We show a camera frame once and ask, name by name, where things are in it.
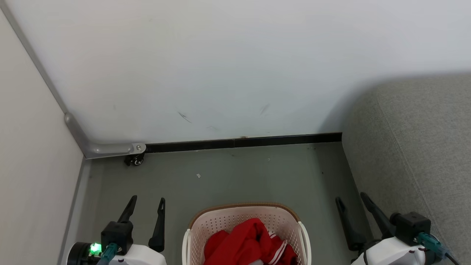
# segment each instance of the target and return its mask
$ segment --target dark red cloth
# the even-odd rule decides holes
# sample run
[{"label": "dark red cloth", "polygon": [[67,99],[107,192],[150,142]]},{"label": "dark red cloth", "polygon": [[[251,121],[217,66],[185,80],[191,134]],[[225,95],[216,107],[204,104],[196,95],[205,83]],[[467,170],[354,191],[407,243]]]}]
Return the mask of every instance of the dark red cloth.
[{"label": "dark red cloth", "polygon": [[269,235],[258,218],[237,225],[230,234],[219,231],[212,235],[204,257],[204,265],[248,265],[258,259],[269,265],[293,265],[297,258],[292,247]]}]

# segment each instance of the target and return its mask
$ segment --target green led indicator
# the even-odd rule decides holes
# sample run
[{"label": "green led indicator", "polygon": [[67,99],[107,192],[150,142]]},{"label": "green led indicator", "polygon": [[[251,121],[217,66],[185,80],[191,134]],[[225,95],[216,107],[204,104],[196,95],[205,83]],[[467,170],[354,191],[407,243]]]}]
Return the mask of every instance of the green led indicator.
[{"label": "green led indicator", "polygon": [[101,252],[101,244],[93,243],[90,246],[90,253],[93,255],[98,255]]}]

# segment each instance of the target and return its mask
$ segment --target gray sofa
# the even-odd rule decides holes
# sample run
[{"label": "gray sofa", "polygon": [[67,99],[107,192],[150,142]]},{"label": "gray sofa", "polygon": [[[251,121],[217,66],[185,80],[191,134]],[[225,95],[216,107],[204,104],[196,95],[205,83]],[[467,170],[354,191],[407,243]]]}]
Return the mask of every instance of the gray sofa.
[{"label": "gray sofa", "polygon": [[355,104],[342,143],[359,191],[387,216],[427,216],[432,233],[471,264],[471,75],[379,86]]}]

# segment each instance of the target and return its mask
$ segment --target laundry basket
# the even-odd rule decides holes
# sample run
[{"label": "laundry basket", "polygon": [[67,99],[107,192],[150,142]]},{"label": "laundry basket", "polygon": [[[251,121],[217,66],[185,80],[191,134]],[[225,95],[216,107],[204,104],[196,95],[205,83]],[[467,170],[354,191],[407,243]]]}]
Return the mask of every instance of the laundry basket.
[{"label": "laundry basket", "polygon": [[198,213],[183,237],[182,264],[202,265],[204,246],[214,233],[231,232],[236,225],[251,218],[260,219],[269,233],[287,240],[298,255],[298,265],[311,265],[311,244],[306,228],[290,208],[275,203],[232,204]]}]

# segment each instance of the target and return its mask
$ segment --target teal cable connector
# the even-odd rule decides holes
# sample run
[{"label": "teal cable connector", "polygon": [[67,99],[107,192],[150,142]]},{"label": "teal cable connector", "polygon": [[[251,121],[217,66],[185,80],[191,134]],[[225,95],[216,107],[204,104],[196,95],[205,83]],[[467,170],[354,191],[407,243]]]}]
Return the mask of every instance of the teal cable connector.
[{"label": "teal cable connector", "polygon": [[116,243],[111,243],[106,247],[106,250],[101,254],[101,259],[98,264],[109,264],[110,261],[114,258],[114,256],[118,253],[118,245]]},{"label": "teal cable connector", "polygon": [[446,247],[444,247],[440,243],[440,241],[436,240],[435,238],[431,237],[429,234],[426,234],[424,232],[419,233],[419,235],[417,236],[417,243],[435,252],[437,256],[441,259],[446,259],[446,254],[450,255],[450,251]]}]

